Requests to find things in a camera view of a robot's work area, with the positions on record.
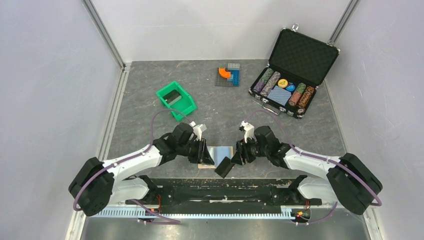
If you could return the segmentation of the beige leather card holder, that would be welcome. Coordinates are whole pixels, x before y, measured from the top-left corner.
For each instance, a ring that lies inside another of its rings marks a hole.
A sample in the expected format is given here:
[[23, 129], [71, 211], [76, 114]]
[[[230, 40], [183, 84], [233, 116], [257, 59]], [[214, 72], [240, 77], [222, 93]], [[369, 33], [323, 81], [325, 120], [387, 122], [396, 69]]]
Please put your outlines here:
[[225, 157], [231, 159], [235, 153], [233, 146], [208, 146], [207, 149], [214, 165], [198, 164], [198, 169], [216, 169]]

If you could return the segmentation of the dark card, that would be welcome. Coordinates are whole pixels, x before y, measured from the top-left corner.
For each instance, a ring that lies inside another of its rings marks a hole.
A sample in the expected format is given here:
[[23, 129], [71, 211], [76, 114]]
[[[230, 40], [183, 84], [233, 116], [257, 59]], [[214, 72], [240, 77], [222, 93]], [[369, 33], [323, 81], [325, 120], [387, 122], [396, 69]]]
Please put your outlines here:
[[163, 97], [163, 99], [169, 106], [172, 106], [173, 104], [177, 103], [179, 100], [182, 99], [182, 95], [176, 89], [173, 89], [169, 93], [167, 93]]

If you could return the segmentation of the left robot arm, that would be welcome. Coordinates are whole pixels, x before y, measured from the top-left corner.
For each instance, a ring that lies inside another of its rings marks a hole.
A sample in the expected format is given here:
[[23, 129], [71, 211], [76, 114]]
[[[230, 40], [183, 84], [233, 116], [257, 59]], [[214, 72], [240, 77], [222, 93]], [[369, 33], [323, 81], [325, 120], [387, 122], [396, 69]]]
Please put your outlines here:
[[153, 203], [157, 198], [153, 182], [147, 176], [131, 176], [168, 163], [176, 156], [186, 157], [194, 164], [214, 165], [202, 137], [206, 129], [205, 124], [180, 123], [172, 132], [132, 153], [104, 161], [88, 159], [68, 187], [74, 210], [91, 217], [109, 204], [127, 200]]

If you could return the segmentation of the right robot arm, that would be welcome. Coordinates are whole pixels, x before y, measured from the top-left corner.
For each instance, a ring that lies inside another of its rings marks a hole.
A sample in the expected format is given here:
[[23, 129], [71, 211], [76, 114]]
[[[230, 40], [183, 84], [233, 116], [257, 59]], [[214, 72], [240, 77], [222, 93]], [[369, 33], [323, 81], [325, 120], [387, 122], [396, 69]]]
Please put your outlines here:
[[267, 125], [254, 127], [243, 121], [239, 130], [244, 136], [236, 143], [230, 166], [266, 158], [276, 167], [308, 174], [289, 189], [293, 203], [310, 199], [337, 202], [356, 215], [363, 214], [369, 206], [382, 205], [378, 194], [383, 184], [356, 155], [327, 156], [302, 150], [279, 141]]

